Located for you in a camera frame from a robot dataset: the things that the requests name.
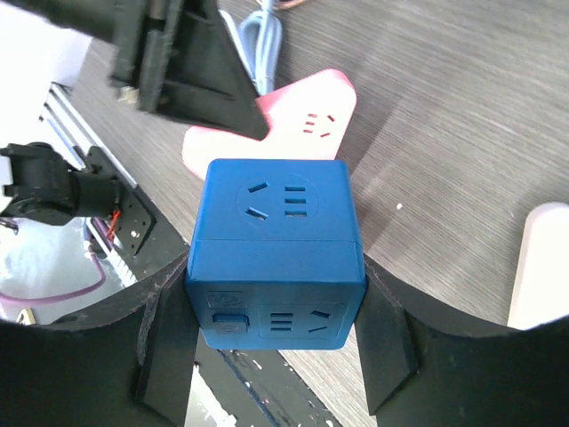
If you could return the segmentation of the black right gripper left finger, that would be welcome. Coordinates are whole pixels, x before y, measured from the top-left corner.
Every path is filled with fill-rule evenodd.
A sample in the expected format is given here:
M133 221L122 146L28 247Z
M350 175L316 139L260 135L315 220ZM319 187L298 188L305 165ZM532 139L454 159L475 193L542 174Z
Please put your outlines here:
M134 401L142 410L136 426L185 423L198 338L181 266L155 283L137 341L140 376Z

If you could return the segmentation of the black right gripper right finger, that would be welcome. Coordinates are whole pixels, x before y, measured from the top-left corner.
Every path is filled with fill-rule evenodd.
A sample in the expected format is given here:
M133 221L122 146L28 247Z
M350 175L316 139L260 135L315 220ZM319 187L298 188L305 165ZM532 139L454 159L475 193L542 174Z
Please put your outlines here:
M368 411L379 412L418 369L405 311L373 262L365 264L367 292L355 323Z

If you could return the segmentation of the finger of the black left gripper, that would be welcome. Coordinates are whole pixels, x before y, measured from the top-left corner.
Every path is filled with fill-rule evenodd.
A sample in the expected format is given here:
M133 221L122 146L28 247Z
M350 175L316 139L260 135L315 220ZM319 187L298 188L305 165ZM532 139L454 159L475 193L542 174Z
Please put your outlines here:
M140 110L256 141L269 126L214 1L152 1L139 77Z
M140 100L140 72L153 1L116 1L112 44L115 57L109 83L119 101L137 105Z

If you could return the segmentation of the pink triangular power strip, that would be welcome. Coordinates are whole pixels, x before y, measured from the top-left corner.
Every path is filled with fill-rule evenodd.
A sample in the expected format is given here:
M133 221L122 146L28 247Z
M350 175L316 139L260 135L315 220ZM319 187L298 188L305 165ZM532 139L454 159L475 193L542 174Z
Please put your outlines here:
M357 94L344 73L326 69L263 95L257 103L269 124L263 140L192 126L184 137L184 165L204 179L209 164L218 158L332 160Z

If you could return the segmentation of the blue cube socket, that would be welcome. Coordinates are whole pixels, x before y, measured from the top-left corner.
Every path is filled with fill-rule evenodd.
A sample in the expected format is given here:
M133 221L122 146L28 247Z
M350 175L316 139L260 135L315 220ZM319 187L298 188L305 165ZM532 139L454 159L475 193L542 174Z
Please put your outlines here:
M210 163L186 290L216 350L338 350L367 288L339 160Z

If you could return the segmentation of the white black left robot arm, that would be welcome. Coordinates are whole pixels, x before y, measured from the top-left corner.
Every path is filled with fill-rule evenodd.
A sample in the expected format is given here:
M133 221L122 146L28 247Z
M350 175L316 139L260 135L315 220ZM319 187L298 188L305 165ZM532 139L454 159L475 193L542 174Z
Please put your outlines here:
M18 7L114 45L109 82L134 90L138 110L256 141L268 135L216 2L20 1ZM120 210L125 186L115 174L95 166L77 170L47 143L9 144L1 158L9 168L1 187L4 218L61 226Z

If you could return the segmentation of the white triangular power strip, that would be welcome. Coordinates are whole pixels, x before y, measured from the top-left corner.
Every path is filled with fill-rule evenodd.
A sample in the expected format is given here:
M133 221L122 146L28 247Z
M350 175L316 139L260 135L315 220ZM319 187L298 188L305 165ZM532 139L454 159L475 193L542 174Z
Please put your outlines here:
M526 217L508 326L528 330L568 315L568 205L551 202Z

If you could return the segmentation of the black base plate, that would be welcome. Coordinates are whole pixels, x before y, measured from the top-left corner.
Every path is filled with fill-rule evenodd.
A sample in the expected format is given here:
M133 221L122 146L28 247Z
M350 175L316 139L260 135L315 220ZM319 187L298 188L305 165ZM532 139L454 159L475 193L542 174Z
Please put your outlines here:
M150 211L153 227L141 250L120 253L134 280L90 304L86 321L100 326L105 342L95 356L99 391L79 399L83 426L136 426L134 401L140 376L139 331L158 279L183 266L188 244L146 193L134 194ZM212 350L198 331L185 423L182 426L334 426L337 419L280 353Z

